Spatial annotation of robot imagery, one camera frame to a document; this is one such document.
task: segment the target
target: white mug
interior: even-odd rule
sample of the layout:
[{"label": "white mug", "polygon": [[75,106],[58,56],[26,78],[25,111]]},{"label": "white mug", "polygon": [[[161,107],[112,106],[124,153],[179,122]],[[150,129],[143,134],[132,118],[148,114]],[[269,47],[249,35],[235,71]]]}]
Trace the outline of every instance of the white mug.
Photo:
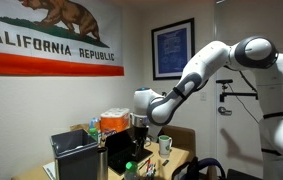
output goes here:
[{"label": "white mug", "polygon": [[159,136],[159,154],[162,158],[169,158],[172,138],[167,135]]}]

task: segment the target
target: red stripe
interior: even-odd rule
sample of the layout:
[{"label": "red stripe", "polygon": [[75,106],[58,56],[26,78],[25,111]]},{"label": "red stripe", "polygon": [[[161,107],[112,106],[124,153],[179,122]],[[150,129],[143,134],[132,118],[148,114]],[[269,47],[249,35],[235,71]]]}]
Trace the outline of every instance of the red stripe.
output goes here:
[{"label": "red stripe", "polygon": [[123,76],[124,69],[122,66],[73,63],[0,53],[0,74]]}]

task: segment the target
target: cup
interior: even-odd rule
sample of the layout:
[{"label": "cup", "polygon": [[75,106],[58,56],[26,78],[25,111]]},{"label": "cup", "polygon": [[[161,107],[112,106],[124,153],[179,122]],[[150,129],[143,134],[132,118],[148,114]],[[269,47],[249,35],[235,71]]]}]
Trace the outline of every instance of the cup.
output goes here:
[{"label": "cup", "polygon": [[159,154],[162,158],[169,158],[172,146],[172,138],[167,135],[159,136]]},{"label": "cup", "polygon": [[108,179],[108,148],[98,148],[99,164],[97,168],[97,180]]}]

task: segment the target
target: black box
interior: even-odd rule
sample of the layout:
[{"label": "black box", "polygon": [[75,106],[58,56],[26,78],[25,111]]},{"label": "black box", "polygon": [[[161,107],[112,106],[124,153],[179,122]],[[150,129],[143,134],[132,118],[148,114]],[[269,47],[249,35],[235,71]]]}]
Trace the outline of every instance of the black box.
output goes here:
[{"label": "black box", "polygon": [[84,130],[51,136],[57,180],[97,179],[98,145]]}]

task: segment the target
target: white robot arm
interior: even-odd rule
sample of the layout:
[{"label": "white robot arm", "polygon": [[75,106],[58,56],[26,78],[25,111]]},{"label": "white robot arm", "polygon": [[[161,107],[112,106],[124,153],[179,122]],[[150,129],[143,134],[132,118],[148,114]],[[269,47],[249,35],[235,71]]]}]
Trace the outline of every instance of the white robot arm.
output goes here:
[{"label": "white robot arm", "polygon": [[188,62],[167,96],[149,88],[138,89],[134,94],[134,125],[149,127],[149,135],[156,137],[175,110],[223,66],[250,70],[255,75],[264,114],[259,123],[264,179],[283,179],[283,54],[266,38],[249,37],[233,46],[220,41],[209,43]]}]

